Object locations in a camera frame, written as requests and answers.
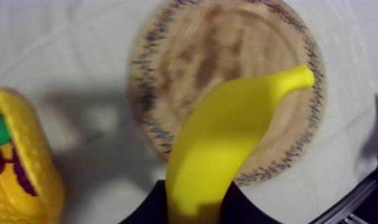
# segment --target toy banana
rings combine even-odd
[[[217,86],[200,102],[174,143],[166,175],[170,224],[217,224],[224,195],[258,146],[280,101],[309,88],[307,66]]]

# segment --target plate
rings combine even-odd
[[[299,64],[314,72],[314,87],[282,101],[263,141],[235,178],[238,185],[261,182],[304,154],[325,105],[318,46],[283,1],[164,2],[146,24],[133,54],[131,106],[155,150],[168,158],[182,124],[213,88]]]

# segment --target white surface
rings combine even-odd
[[[68,190],[63,224],[114,224],[165,165],[134,129],[129,54],[160,0],[0,0],[0,86],[36,106]],[[323,125],[292,169],[243,188],[284,223],[306,223],[376,165],[378,0],[287,1],[314,32],[329,81]]]

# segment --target wooden plate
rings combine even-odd
[[[238,185],[265,181],[305,152],[324,108],[320,52],[302,19],[284,2],[166,1],[134,51],[131,105],[154,148],[168,158],[174,136],[211,89],[299,64],[313,70],[315,86],[283,100],[262,143],[235,179]]]

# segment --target toy basket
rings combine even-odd
[[[12,145],[2,145],[1,152],[11,157],[14,148],[37,195],[26,193],[16,180],[13,165],[6,164],[0,175],[0,224],[58,223],[64,186],[34,109],[17,94],[0,89],[0,113],[12,136]]]

